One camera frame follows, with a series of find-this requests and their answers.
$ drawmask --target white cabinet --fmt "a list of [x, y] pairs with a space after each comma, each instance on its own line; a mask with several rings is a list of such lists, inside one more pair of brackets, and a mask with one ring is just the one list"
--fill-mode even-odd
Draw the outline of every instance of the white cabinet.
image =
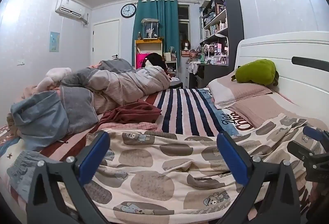
[[178, 67], [178, 78], [183, 82], [183, 88], [189, 88], [189, 64], [186, 63], [188, 57], [181, 56], [181, 65]]

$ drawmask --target black hair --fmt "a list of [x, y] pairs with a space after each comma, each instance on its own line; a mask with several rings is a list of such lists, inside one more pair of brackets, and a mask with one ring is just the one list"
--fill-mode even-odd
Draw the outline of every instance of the black hair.
[[145, 63], [147, 60], [149, 60], [152, 65], [160, 66], [165, 72], [167, 71], [166, 62], [163, 60], [160, 54], [157, 54], [155, 52], [150, 53], [148, 56], [145, 57], [144, 61], [142, 62], [142, 67], [145, 67]]

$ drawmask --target white door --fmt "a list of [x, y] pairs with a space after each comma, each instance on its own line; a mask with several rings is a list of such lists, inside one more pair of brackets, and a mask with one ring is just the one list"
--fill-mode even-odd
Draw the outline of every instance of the white door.
[[119, 56], [119, 20], [94, 25], [93, 64]]

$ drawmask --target green pillow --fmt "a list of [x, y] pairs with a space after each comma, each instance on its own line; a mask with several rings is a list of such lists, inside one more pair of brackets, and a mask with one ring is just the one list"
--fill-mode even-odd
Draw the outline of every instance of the green pillow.
[[235, 79], [239, 83], [253, 82], [264, 86], [273, 83], [277, 86], [279, 74], [272, 61], [261, 59], [240, 66], [232, 76], [232, 81]]

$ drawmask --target maroon cloth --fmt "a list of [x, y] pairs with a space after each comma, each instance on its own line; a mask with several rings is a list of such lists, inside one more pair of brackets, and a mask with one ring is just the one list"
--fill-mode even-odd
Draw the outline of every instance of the maroon cloth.
[[155, 123], [161, 109], [139, 99], [137, 102], [129, 103], [115, 108], [112, 111], [105, 112], [99, 123], [90, 131], [95, 132], [101, 124], [115, 122], [121, 124], [149, 122]]

